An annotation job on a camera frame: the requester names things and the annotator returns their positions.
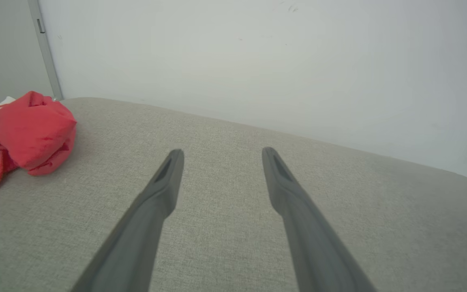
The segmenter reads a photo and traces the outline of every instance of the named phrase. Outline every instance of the red cloth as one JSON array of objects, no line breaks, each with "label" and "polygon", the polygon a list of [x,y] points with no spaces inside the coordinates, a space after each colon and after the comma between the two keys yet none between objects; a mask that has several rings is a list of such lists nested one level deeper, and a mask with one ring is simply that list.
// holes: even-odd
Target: red cloth
[{"label": "red cloth", "polygon": [[0,106],[0,181],[17,167],[33,176],[56,170],[72,151],[76,123],[65,106],[34,91]]}]

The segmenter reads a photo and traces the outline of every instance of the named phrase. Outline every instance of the gray mattress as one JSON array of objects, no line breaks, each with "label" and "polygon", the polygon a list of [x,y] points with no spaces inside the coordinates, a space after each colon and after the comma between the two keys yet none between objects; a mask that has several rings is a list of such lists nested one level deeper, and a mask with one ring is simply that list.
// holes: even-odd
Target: gray mattress
[{"label": "gray mattress", "polygon": [[168,109],[63,101],[75,148],[0,186],[0,292],[68,291],[167,153],[185,151],[150,290],[297,291],[261,150],[272,146],[380,291],[467,291],[467,178]]}]

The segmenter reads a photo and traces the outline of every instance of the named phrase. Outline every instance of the red garment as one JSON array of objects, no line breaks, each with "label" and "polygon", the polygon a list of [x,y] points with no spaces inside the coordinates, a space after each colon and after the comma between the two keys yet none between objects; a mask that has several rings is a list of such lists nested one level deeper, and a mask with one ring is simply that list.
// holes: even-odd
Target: red garment
[{"label": "red garment", "polygon": [[0,106],[0,180],[17,167],[49,174],[70,155],[76,120],[58,101],[30,91]]}]

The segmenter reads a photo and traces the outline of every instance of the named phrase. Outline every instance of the gray door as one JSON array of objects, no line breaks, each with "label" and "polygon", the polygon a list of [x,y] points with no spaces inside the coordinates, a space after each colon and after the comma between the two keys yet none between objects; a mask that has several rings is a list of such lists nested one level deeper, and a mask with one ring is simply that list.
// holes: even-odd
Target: gray door
[{"label": "gray door", "polygon": [[[30,1],[30,5],[28,2],[0,0],[0,102],[6,96],[19,98],[30,90],[52,97],[57,91],[60,95],[57,77],[52,76],[53,63],[45,63],[39,47],[41,19],[37,0]],[[34,15],[34,19],[32,13],[39,13],[39,16]]]}]

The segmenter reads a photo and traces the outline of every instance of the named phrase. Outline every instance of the gray upholstery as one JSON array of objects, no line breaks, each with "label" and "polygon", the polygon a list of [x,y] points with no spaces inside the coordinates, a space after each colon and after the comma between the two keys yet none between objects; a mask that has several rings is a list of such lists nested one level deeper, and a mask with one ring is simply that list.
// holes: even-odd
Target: gray upholstery
[{"label": "gray upholstery", "polygon": [[185,151],[151,291],[296,291],[261,150],[272,146],[380,291],[467,291],[467,178],[276,131],[97,98],[75,148],[0,186],[0,292],[68,291],[173,148]]}]

